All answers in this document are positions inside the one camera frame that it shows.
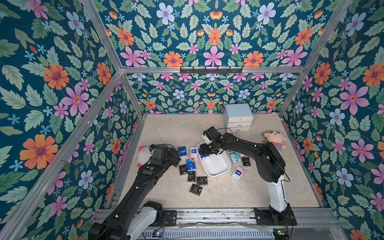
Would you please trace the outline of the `white plastic storage box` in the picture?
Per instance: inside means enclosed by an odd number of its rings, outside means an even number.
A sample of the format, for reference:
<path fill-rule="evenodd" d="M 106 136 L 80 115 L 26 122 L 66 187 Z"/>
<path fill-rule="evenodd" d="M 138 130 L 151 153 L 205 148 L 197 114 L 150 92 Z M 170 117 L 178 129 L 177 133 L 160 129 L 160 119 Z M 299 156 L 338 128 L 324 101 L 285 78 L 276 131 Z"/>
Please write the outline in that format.
<path fill-rule="evenodd" d="M 197 145 L 198 158 L 200 159 L 202 166 L 209 177 L 216 178 L 227 172 L 232 168 L 231 160 L 225 152 L 219 155 L 210 155 L 209 158 L 202 160 L 199 154 L 199 147 L 204 142 Z"/>

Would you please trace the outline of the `teal cartoon tissue pack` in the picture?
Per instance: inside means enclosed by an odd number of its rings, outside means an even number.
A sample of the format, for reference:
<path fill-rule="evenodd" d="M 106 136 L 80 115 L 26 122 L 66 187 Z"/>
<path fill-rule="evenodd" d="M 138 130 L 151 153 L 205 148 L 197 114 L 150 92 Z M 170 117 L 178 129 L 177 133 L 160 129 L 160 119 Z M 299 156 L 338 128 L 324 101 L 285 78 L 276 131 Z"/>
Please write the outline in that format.
<path fill-rule="evenodd" d="M 234 152 L 234 151 L 229 151 L 229 155 L 230 155 L 230 158 L 232 160 L 232 162 L 234 164 L 237 164 L 237 163 L 241 163 L 242 162 L 242 158 L 241 156 L 239 155 L 239 153 L 237 152 Z"/>

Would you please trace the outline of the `pink floral Tempo tissue pack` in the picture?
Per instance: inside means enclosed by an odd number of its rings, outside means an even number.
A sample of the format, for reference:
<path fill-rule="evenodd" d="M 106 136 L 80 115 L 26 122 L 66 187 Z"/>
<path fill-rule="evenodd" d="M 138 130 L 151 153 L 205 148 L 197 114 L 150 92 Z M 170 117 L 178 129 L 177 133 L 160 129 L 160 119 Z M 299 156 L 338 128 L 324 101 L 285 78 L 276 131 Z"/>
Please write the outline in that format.
<path fill-rule="evenodd" d="M 190 148 L 190 158 L 194 159 L 198 157 L 198 150 L 197 147 L 191 147 Z"/>

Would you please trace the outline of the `white blue Tempo tissue pack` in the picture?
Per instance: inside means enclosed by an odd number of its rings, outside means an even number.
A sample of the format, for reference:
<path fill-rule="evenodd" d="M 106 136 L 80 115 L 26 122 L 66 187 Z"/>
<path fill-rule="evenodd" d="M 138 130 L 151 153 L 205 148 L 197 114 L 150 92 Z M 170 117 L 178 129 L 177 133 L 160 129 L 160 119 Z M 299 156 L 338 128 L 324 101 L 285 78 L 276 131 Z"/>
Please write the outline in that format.
<path fill-rule="evenodd" d="M 242 177 L 244 176 L 246 170 L 244 170 L 242 167 L 237 166 L 235 171 L 232 174 L 232 177 L 235 178 L 236 180 L 240 181 Z"/>

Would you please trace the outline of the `blue floral tissue pack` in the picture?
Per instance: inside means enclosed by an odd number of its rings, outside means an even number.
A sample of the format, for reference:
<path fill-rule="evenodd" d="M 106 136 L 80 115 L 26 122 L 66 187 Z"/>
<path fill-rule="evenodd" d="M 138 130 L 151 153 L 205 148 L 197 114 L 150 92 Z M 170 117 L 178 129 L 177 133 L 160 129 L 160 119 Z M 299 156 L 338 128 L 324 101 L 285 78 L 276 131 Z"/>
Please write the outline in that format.
<path fill-rule="evenodd" d="M 187 159 L 186 164 L 187 164 L 188 172 L 196 171 L 197 168 L 196 168 L 195 159 Z"/>

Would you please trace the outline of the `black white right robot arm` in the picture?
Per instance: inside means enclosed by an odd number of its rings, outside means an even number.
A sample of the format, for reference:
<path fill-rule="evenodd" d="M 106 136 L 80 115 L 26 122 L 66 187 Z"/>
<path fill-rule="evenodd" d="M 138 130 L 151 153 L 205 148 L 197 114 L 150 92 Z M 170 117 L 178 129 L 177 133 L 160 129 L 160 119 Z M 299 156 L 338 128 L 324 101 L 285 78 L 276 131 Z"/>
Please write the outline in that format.
<path fill-rule="evenodd" d="M 223 151 L 234 151 L 256 162 L 259 176 L 268 186 L 270 205 L 268 213 L 258 209 L 255 209 L 255 212 L 261 217 L 267 217 L 273 225 L 287 224 L 291 219 L 292 208 L 285 195 L 286 163 L 275 145 L 271 142 L 253 143 L 240 139 L 232 133 L 221 134 L 215 127 L 204 131 L 202 137 L 205 143 L 199 147 L 199 153 L 204 156 L 218 155 Z"/>

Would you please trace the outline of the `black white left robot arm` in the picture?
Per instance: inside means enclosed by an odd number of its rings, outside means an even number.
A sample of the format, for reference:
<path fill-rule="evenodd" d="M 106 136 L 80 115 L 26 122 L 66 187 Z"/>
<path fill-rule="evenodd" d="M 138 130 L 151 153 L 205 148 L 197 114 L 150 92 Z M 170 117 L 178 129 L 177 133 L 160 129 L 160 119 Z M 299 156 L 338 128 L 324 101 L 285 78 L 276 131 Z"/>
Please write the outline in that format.
<path fill-rule="evenodd" d="M 138 224 L 149 219 L 136 213 L 158 180 L 180 159 L 177 149 L 168 145 L 151 145 L 149 160 L 143 164 L 130 190 L 114 211 L 103 221 L 94 223 L 89 230 L 89 240 L 136 240 L 140 235 Z"/>

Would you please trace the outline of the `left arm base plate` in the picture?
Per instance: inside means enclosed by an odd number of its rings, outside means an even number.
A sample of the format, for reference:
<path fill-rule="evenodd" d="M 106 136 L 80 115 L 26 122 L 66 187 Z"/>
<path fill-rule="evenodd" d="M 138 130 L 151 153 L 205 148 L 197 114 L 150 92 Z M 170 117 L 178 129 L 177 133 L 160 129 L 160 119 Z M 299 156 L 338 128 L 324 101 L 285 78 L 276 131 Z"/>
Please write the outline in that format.
<path fill-rule="evenodd" d="M 174 210 L 161 210 L 157 213 L 155 221 L 150 227 L 169 227 L 175 226 L 177 222 L 177 211 Z"/>

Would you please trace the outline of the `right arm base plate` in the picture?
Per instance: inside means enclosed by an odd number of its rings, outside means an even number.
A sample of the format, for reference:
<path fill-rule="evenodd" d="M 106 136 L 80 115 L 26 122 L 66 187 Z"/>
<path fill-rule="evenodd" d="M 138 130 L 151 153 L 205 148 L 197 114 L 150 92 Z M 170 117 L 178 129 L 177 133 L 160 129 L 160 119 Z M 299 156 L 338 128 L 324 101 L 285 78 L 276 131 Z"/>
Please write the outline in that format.
<path fill-rule="evenodd" d="M 261 210 L 254 208 L 255 219 L 258 225 L 263 226 L 296 226 L 297 221 L 290 205 L 281 213 L 269 207 Z"/>

